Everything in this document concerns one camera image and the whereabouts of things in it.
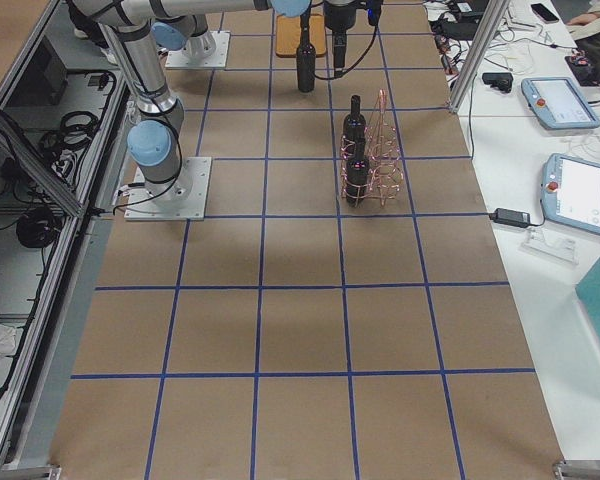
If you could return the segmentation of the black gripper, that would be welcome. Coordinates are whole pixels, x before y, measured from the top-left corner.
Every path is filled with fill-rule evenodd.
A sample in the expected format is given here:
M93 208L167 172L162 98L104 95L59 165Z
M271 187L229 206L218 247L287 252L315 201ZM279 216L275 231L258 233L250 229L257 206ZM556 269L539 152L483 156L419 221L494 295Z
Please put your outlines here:
M325 26L332 32L332 51L334 78L341 78L345 73L347 34L356 22L358 10L364 10L367 22L376 27L382 14L382 0L342 0L324 1L323 15ZM311 13L304 12L300 16L300 43L310 44Z

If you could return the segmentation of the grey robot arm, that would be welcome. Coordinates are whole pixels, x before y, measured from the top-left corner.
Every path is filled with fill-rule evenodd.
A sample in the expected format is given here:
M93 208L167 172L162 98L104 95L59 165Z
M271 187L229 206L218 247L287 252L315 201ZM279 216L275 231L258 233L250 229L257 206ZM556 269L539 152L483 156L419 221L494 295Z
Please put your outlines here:
M96 22L110 42L123 74L137 96L136 104L146 116L181 111L181 103L170 90L155 52L154 28L171 31L186 42L191 35L204 37L206 16L211 13L274 10L285 18L297 18L300 44L296 52L298 89L314 89L315 53L310 46L309 1L77 1L78 11Z

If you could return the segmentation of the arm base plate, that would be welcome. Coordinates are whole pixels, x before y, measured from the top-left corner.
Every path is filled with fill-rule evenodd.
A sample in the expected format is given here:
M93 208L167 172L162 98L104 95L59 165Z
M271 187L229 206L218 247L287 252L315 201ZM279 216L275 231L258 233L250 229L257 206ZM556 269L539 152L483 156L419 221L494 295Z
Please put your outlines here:
M205 217L211 157L186 157L173 186L146 183L139 167L134 181L142 186L130 190L130 206L124 217L129 221L200 221Z
M168 70L225 69L231 34L229 31L206 31L190 37L185 46L171 51L165 63Z

